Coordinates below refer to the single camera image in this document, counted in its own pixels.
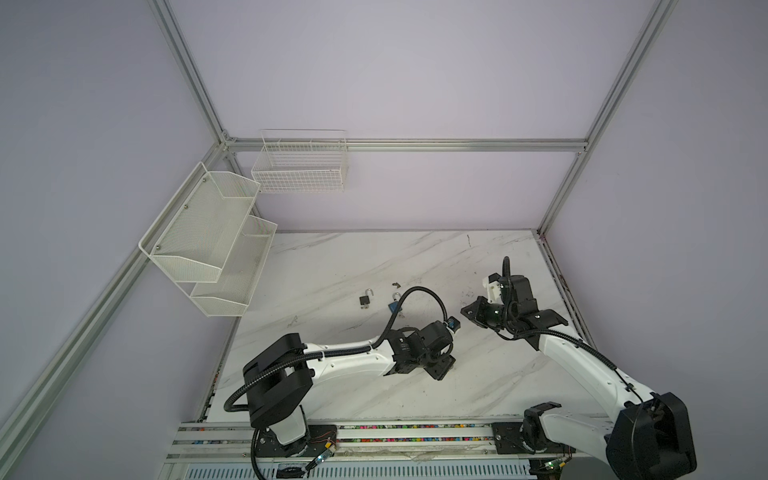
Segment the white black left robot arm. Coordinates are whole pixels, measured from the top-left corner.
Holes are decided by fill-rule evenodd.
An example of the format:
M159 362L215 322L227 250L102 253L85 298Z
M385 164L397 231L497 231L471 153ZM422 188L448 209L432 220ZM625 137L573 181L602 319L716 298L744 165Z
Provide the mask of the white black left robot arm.
M348 377L407 375L418 369L441 381L455 363L452 349L459 329L460 322L450 317L421 329L391 330L379 345L373 339L318 345L302 342L297 333L286 334L243 367L244 390L225 402L225 410L246 411L256 431L276 426L283 445L303 440L308 428L301 403L312 387Z

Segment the blue padlock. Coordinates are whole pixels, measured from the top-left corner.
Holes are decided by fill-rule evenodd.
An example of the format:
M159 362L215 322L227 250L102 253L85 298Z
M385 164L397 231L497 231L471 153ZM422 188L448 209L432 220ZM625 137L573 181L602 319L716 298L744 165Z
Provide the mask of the blue padlock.
M392 301L388 304L388 308L392 315L396 317L400 317L403 315L402 313L402 305L401 305L401 298L402 295L400 292L395 292L392 296Z

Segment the black padlock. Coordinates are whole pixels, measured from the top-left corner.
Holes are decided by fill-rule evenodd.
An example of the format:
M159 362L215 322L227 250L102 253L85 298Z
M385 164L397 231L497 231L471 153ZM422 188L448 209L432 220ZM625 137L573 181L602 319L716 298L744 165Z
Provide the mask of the black padlock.
M359 297L360 308L363 310L368 309L371 305L371 299L373 296L374 296L373 290L366 289L364 294Z

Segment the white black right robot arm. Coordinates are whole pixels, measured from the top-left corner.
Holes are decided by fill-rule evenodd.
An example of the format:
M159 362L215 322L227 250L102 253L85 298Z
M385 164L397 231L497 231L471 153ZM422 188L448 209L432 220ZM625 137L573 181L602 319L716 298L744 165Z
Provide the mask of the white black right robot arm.
M576 414L557 401L530 407L520 428L526 450L567 445L603 461L620 479L678 479L696 470L688 410L678 396L657 393L631 378L576 336L563 316L540 309L526 277L494 273L483 285L486 295L462 308L462 315L553 360L607 417L599 421Z

